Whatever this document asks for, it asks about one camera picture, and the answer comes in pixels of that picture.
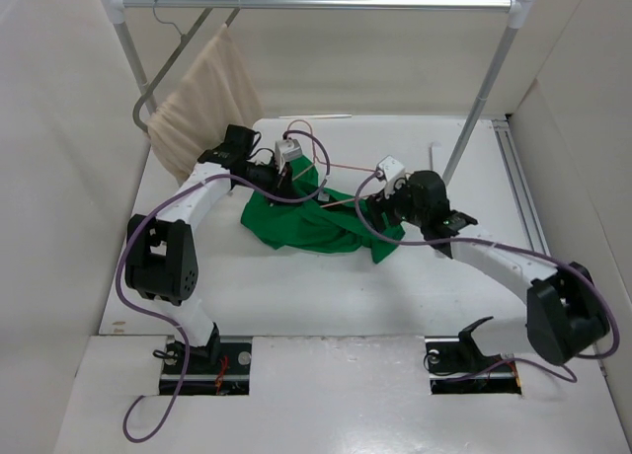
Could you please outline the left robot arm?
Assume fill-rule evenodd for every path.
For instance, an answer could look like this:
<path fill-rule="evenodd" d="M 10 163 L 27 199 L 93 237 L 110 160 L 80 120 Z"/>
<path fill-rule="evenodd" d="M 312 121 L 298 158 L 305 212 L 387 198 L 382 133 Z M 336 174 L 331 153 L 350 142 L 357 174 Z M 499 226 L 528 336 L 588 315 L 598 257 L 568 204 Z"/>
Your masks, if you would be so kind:
<path fill-rule="evenodd" d="M 187 195 L 162 207 L 138 234 L 124 264 L 124 281 L 159 313 L 175 321 L 190 341 L 186 360 L 198 371 L 219 362 L 219 329 L 194 295 L 198 284 L 196 228 L 211 208 L 236 186 L 247 181 L 282 199 L 295 199 L 290 162 L 302 156 L 295 139 L 275 143 L 273 157 L 264 164 L 252 160 L 258 133 L 229 125 L 224 140 L 207 149 L 179 193 Z"/>

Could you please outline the pink wire hanger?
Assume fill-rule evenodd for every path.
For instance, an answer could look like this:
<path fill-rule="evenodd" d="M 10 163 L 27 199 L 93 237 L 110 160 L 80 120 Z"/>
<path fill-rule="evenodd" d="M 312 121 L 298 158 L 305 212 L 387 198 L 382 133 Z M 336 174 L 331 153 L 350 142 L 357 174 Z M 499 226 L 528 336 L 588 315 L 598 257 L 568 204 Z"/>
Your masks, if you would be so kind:
<path fill-rule="evenodd" d="M 301 127 L 306 127 L 307 132 L 310 135 L 313 135 L 313 127 L 312 125 L 303 118 L 297 118 L 291 121 L 286 130 L 299 130 L 301 131 Z M 318 170 L 317 167 L 319 165 L 326 166 L 326 162 L 322 161 L 317 153 L 317 144 L 311 140 L 310 141 L 310 151 L 311 155 L 305 160 L 300 162 L 300 165 L 303 166 L 301 170 L 296 169 L 293 172 L 292 180 L 295 182 L 298 189 L 303 190 L 305 192 L 310 193 L 319 187 L 319 178 L 318 178 Z M 359 167 L 353 165 L 346 164 L 335 164 L 331 163 L 330 168 L 332 170 L 347 170 L 352 172 L 362 172 L 362 173 L 372 173 L 373 170 L 367 167 Z M 325 209 L 329 212 L 340 211 L 342 212 L 343 208 L 348 208 L 354 203 L 353 197 L 341 197 L 341 198 L 333 198 L 329 195 L 325 190 L 318 194 L 316 200 L 319 202 L 319 205 L 322 209 Z"/>

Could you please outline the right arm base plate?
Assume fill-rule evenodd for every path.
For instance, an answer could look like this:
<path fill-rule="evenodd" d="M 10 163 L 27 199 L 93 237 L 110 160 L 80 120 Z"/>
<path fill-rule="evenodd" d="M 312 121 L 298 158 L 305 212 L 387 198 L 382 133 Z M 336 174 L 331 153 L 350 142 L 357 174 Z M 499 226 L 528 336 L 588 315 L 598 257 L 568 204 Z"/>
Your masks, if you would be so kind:
<path fill-rule="evenodd" d="M 473 342 L 458 337 L 426 338 L 425 347 L 423 363 L 433 395 L 521 394 L 515 366 L 504 364 L 483 373 L 501 357 L 483 355 Z"/>

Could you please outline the green t shirt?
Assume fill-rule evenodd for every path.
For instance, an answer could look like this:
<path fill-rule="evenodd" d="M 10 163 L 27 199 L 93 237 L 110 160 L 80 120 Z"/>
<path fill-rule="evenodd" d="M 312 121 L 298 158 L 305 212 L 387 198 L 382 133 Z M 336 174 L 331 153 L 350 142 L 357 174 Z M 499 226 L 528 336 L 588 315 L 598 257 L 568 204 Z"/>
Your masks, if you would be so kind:
<path fill-rule="evenodd" d="M 291 247 L 320 254 L 346 254 L 360 248 L 370 250 L 379 264 L 397 246 L 373 236 L 356 215 L 353 198 L 334 189 L 324 193 L 334 204 L 327 207 L 317 199 L 297 205 L 270 202 L 255 192 L 241 214 L 241 224 L 274 250 Z"/>

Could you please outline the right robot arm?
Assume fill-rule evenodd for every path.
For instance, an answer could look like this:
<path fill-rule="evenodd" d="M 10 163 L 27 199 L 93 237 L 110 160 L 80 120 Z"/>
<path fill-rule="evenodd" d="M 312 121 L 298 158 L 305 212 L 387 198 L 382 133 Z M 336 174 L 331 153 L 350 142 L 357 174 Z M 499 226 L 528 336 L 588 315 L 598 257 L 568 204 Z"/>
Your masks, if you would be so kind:
<path fill-rule="evenodd" d="M 615 317 L 583 265 L 492 240 L 474 217 L 451 208 L 445 183 L 433 171 L 376 169 L 370 178 L 383 187 L 355 202 L 366 229 L 389 242 L 387 225 L 414 225 L 423 235 L 418 246 L 501 284 L 524 305 L 524 337 L 540 358 L 561 366 L 573 358 L 605 359 L 619 349 Z"/>

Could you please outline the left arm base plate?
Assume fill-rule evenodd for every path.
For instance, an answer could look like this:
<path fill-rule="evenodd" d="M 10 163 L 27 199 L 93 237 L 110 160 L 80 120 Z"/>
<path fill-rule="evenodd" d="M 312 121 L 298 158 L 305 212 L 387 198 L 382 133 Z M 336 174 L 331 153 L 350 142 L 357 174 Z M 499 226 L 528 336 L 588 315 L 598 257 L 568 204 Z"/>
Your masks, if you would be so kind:
<path fill-rule="evenodd" d="M 220 340 L 216 361 L 191 354 L 183 386 L 182 396 L 247 396 L 250 391 L 252 339 L 226 337 Z M 152 355 L 161 361 L 158 383 L 159 394 L 173 395 L 181 376 L 184 363 L 184 346 L 170 340 L 162 350 Z"/>

